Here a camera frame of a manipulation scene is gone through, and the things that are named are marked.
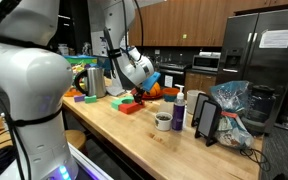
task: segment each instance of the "kettle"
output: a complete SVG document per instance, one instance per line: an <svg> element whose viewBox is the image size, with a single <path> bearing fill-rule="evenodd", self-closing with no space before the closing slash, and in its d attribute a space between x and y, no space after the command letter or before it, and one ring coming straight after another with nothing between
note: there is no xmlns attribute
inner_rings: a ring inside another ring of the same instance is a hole
<svg viewBox="0 0 288 180"><path fill-rule="evenodd" d="M81 78L85 78L85 90L80 86ZM87 96L96 95L97 98L104 97L106 94L104 70L97 67L84 69L76 75L74 85L76 86L77 90Z"/></svg>

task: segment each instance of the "toy block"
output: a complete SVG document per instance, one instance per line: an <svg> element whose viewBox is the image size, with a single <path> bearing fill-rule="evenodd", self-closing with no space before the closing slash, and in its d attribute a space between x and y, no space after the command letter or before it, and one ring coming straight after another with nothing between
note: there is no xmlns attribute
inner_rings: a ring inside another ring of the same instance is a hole
<svg viewBox="0 0 288 180"><path fill-rule="evenodd" d="M85 100L86 104L96 102L96 95L94 95L94 96L85 96L84 100Z"/></svg>
<svg viewBox="0 0 288 180"><path fill-rule="evenodd" d="M140 110L144 107L144 101L142 101L142 104L138 104L136 102L132 102L131 104L121 104L118 107L118 110L125 113L125 114L131 114L135 111Z"/></svg>
<svg viewBox="0 0 288 180"><path fill-rule="evenodd" d="M123 98L120 98L120 99L113 101L111 103L111 107L116 109L116 110L119 110L118 106L123 104L123 102L130 104L133 102L133 100L134 100L133 96L126 96L126 97L123 97Z"/></svg>
<svg viewBox="0 0 288 180"><path fill-rule="evenodd" d="M84 101L84 99L85 99L85 94L82 94L80 96L74 96L75 102L81 102L81 101Z"/></svg>

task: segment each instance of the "microwave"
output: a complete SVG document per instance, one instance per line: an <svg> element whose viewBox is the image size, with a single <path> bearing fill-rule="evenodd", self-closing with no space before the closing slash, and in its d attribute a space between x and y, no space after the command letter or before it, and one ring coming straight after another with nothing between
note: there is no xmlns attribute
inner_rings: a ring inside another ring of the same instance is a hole
<svg viewBox="0 0 288 180"><path fill-rule="evenodd" d="M192 69L217 72L221 53L200 52L193 56Z"/></svg>

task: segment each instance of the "green block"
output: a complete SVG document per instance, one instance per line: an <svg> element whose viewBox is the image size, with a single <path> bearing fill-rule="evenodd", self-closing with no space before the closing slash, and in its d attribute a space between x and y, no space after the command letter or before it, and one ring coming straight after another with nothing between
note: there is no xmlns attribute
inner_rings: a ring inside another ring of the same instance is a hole
<svg viewBox="0 0 288 180"><path fill-rule="evenodd" d="M115 101L113 101L113 102L111 103L111 107L114 108L114 109L116 109L116 110L118 110L118 106L119 106L120 104L123 104L123 103L125 103L125 102L128 102L128 103L125 103L125 104L129 104L129 103L131 103L133 100L134 100L133 96L125 96L125 97L123 97L123 98L116 99Z"/></svg>
<svg viewBox="0 0 288 180"><path fill-rule="evenodd" d="M85 96L84 101L86 104L96 102L96 95L91 96L91 97Z"/></svg>

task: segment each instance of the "plastic bag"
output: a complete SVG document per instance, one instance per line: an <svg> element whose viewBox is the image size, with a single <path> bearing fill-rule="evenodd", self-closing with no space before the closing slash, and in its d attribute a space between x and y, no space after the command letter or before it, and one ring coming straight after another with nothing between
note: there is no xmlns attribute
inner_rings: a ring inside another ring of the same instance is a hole
<svg viewBox="0 0 288 180"><path fill-rule="evenodd" d="M253 145L254 139L247 132L239 116L248 104L248 81L231 81L211 87L211 93L222 110L234 114L221 116L215 138L223 145L244 149Z"/></svg>

